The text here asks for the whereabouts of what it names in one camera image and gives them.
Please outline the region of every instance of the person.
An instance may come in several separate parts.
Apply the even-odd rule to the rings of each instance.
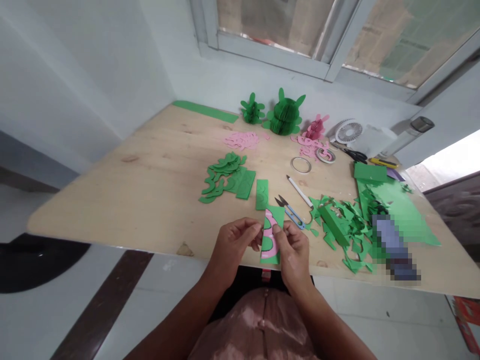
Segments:
[[[260,251],[262,225],[242,218],[220,228],[204,273],[125,359],[376,359],[315,288],[309,240],[291,221],[273,226],[288,290],[257,288],[209,319],[233,284],[248,246]]]

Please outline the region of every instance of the white fan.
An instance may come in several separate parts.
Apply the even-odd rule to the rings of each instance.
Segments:
[[[349,118],[340,121],[336,127],[332,136],[330,136],[330,142],[337,142],[350,146],[360,135],[364,128],[362,124],[356,121],[354,118]]]

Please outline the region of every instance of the white floor tile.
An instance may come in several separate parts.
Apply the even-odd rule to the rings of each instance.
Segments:
[[[380,320],[457,327],[442,294],[334,279],[337,312]]]
[[[380,359],[476,359],[454,328],[340,315]]]
[[[184,294],[133,290],[94,360],[122,360],[172,311]]]
[[[337,302],[335,300],[334,279],[328,276],[314,276],[313,282],[317,290],[323,295],[326,302],[333,311],[337,312]]]
[[[32,290],[0,294],[2,360],[49,359],[123,249],[92,245],[69,270]]]
[[[200,279],[207,261],[188,256],[155,254],[136,287],[186,294]]]
[[[9,243],[25,233],[30,215],[54,195],[0,184],[0,243]]]

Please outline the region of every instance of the person's left hand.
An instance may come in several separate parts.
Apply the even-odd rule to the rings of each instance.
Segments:
[[[244,217],[223,225],[218,232],[210,261],[202,280],[223,292],[234,282],[240,261],[249,245],[259,251],[262,225],[255,219]]]

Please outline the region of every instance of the yellow utility knife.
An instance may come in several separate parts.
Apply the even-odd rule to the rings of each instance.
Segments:
[[[396,168],[399,167],[398,164],[396,164],[396,163],[394,163],[394,162],[381,160],[381,159],[376,158],[376,157],[372,157],[372,158],[370,159],[370,162],[371,162],[371,163],[374,163],[374,164],[386,166],[387,168],[390,168],[390,169],[396,169]]]

